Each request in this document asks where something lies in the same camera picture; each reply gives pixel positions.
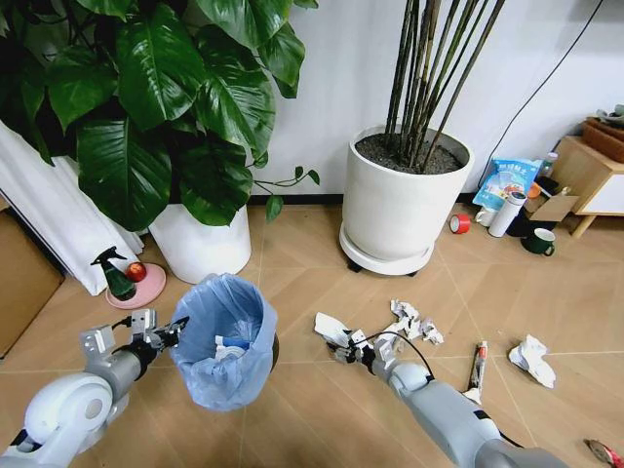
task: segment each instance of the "green bottle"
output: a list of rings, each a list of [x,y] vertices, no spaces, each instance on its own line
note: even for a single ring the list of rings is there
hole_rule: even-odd
[[[123,271],[115,268],[115,266],[113,266],[113,264],[109,261],[110,258],[121,258],[122,260],[126,260],[124,256],[117,253],[117,248],[113,246],[99,254],[93,261],[92,265],[100,265],[101,269],[104,270],[106,283],[108,283],[108,290],[111,294],[119,300],[132,299],[137,293],[135,283],[130,281]]]

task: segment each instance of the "white thermos bottle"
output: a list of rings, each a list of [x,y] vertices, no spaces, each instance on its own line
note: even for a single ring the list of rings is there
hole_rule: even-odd
[[[518,215],[520,208],[523,207],[526,200],[527,196],[524,193],[511,192],[502,208],[496,214],[494,221],[491,222],[487,232],[494,237],[503,237],[511,221]]]

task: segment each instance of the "gray robot arm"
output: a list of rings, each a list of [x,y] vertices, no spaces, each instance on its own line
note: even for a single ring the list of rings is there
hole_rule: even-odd
[[[123,412],[133,382],[164,349],[177,345],[187,320],[157,328],[153,309],[134,311],[119,323],[132,328],[132,341],[114,351],[110,325],[83,332],[85,371],[39,391],[28,405],[24,428],[0,456],[0,468],[68,466]]]
[[[361,331],[351,333],[352,358],[387,383],[409,408],[418,424],[457,466],[476,468],[565,468],[542,448],[516,448],[504,442],[489,416],[447,383],[433,378],[422,365],[401,362],[394,337],[374,345]]]

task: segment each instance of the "red apple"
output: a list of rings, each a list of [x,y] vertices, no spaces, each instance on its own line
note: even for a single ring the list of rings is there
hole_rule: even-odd
[[[135,261],[134,263],[128,265],[128,268],[126,269],[126,276],[129,280],[138,283],[145,278],[145,276],[147,276],[147,268],[145,268],[145,265],[143,265],[140,261]]]

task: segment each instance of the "green mug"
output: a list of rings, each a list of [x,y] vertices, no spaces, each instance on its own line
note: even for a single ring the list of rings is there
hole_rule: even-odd
[[[555,253],[555,234],[548,229],[537,228],[522,241],[523,247],[533,254],[550,256]]]

